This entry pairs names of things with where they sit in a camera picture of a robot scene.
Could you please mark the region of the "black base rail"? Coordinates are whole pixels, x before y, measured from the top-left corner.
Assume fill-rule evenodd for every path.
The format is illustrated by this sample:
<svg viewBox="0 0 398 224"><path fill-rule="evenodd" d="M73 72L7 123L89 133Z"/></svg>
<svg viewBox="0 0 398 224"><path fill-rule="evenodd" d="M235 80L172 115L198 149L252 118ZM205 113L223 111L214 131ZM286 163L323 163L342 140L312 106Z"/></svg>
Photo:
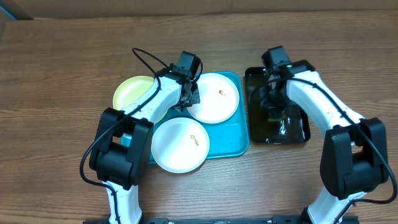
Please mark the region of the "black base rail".
<svg viewBox="0 0 398 224"><path fill-rule="evenodd" d="M211 219L185 219L185 220L168 220L166 218L141 219L140 224L299 224L299 216L279 215L272 218L254 218L254 219L228 219L228 220L211 220Z"/></svg>

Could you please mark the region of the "yellow-green plate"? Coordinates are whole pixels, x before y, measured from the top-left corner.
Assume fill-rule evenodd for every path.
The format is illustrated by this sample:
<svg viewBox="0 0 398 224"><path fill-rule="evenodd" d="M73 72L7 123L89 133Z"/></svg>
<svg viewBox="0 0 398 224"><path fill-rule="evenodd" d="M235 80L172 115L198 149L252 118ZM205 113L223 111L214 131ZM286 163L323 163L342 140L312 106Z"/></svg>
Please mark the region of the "yellow-green plate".
<svg viewBox="0 0 398 224"><path fill-rule="evenodd" d="M141 96L146 100L156 90L156 86L152 88L154 83L157 84L157 80L149 76L135 76L123 81L114 92L113 108L122 110Z"/></svg>

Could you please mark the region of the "white plate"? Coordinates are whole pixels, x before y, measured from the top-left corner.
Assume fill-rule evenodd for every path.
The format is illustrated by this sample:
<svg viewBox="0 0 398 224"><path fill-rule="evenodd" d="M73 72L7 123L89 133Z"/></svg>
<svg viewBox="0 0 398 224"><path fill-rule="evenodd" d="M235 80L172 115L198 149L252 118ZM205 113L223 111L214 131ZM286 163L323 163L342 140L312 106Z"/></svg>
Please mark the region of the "white plate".
<svg viewBox="0 0 398 224"><path fill-rule="evenodd" d="M186 173L200 167L210 151L206 129L190 118L172 118L161 124L152 138L155 162L172 173Z"/></svg>
<svg viewBox="0 0 398 224"><path fill-rule="evenodd" d="M229 78L219 73L205 73L197 85L200 102L187 108L195 119L216 124L234 115L239 105L239 92Z"/></svg>

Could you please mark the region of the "black water tray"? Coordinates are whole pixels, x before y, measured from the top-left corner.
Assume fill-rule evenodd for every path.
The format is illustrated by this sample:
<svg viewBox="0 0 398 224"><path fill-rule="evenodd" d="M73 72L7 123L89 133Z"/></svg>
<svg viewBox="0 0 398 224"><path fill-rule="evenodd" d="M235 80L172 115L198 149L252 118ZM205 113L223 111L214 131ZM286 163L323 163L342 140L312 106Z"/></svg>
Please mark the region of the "black water tray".
<svg viewBox="0 0 398 224"><path fill-rule="evenodd" d="M262 110L257 102L257 89L263 80L263 67L249 67L245 71L245 86L251 140L257 144L297 144L310 139L307 114L298 104L288 100L284 107L285 119L268 120L268 109Z"/></svg>

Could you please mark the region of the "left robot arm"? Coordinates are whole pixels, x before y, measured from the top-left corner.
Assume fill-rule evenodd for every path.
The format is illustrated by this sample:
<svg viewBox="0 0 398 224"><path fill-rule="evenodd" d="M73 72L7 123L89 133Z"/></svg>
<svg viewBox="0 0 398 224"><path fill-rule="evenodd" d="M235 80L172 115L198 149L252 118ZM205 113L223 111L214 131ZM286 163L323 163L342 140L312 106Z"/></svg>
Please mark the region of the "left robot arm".
<svg viewBox="0 0 398 224"><path fill-rule="evenodd" d="M121 110L106 108L95 140L80 162L81 178L104 187L110 214L106 223L140 223L138 185L149 165L154 125L173 108L183 110L200 101L197 81L201 59L183 51L177 63L153 71L153 84Z"/></svg>

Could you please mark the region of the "teal plastic tray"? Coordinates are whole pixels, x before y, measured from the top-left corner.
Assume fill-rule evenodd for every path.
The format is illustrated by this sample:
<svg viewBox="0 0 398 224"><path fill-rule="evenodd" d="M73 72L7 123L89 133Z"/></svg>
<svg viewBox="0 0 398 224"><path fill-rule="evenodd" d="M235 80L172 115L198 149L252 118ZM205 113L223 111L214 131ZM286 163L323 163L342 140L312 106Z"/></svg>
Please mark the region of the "teal plastic tray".
<svg viewBox="0 0 398 224"><path fill-rule="evenodd" d="M218 159L225 157L240 156L246 152L249 146L248 127L246 121L246 114L244 111L244 100L241 81L239 77L232 72L217 72L229 78L237 87L239 92L239 105L232 117L216 124L202 123L195 119L185 108L182 112L173 110L172 103L175 103L178 98L178 91L181 87L175 81L162 77L160 84L153 84L152 88L156 86L161 88L154 99L146 104L138 112L133 113L132 117L141 119L148 119L154 124L154 133L157 128L164 122L172 118L190 118L199 122L207 131L210 137L210 151L206 159ZM141 96L137 101L128 107L123 108L125 113L132 113L137 106L144 102L144 96Z"/></svg>

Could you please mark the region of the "green yellow sponge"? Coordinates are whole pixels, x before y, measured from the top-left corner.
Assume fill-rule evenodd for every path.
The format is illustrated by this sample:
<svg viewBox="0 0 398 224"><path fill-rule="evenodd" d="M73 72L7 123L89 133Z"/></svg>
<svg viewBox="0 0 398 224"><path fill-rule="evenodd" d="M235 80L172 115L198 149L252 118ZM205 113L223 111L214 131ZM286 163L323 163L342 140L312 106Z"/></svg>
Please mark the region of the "green yellow sponge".
<svg viewBox="0 0 398 224"><path fill-rule="evenodd" d="M268 108L268 120L269 121L280 121L285 119L285 111L283 108L269 107Z"/></svg>

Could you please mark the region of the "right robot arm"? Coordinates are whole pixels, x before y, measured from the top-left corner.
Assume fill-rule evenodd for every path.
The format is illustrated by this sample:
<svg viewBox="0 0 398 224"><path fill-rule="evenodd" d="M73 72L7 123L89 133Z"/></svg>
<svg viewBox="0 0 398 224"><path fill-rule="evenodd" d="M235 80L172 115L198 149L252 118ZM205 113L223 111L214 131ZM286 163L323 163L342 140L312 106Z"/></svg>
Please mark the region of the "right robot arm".
<svg viewBox="0 0 398 224"><path fill-rule="evenodd" d="M347 107L307 60L292 62L282 46L262 55L267 80L259 100L269 120L284 117L290 102L312 118L324 136L320 176L323 189L304 208L299 223L343 223L357 203L384 205L397 198L397 180L388 164L385 125Z"/></svg>

